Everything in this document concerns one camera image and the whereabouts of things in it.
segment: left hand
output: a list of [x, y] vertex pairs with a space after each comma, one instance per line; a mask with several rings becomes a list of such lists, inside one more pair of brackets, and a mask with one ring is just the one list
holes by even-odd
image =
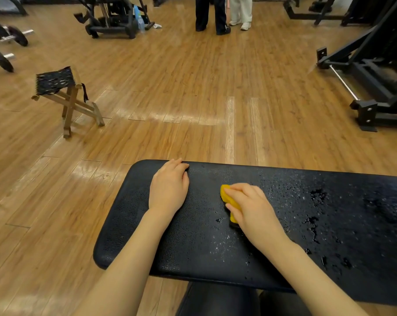
[[183, 205], [190, 180], [185, 171], [190, 165], [182, 159], [166, 162], [153, 176], [150, 184], [149, 211], [163, 215], [170, 223], [175, 213]]

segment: yellow sponge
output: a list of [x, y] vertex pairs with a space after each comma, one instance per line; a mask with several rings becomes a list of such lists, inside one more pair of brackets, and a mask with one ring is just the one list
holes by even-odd
[[[230, 186], [228, 184], [223, 184], [220, 187], [220, 197], [222, 198], [222, 201], [232, 205], [233, 207], [236, 207], [237, 209], [239, 209], [241, 211], [241, 207], [239, 206], [239, 204], [237, 202], [235, 202], [235, 200], [231, 196], [229, 196], [225, 193], [225, 188], [230, 188]], [[234, 224], [238, 224], [235, 217], [233, 217], [232, 213], [230, 213], [230, 221]]]

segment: white pants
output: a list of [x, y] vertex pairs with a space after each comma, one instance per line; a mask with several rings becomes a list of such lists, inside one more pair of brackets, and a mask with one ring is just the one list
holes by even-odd
[[242, 23], [252, 21], [252, 0], [229, 0], [232, 21], [241, 20]]

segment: dumbbell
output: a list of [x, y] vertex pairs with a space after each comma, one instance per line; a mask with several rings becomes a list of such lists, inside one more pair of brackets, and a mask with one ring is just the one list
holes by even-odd
[[3, 55], [0, 52], [0, 67], [8, 72], [14, 72], [14, 67], [11, 65], [11, 63], [9, 61], [10, 59], [13, 59], [13, 58], [15, 58], [15, 56], [12, 53]]
[[29, 42], [26, 38], [26, 35], [33, 33], [33, 30], [22, 32], [15, 26], [0, 25], [0, 42], [16, 41], [21, 46], [27, 46]]

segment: plastic bottle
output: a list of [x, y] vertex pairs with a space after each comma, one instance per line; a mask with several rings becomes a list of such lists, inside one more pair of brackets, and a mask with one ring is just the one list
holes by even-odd
[[146, 31], [146, 28], [144, 26], [144, 20], [143, 20], [142, 16], [140, 15], [140, 10], [138, 9], [138, 6], [136, 6], [136, 5], [134, 5], [134, 16], [136, 17], [140, 31], [141, 32]]

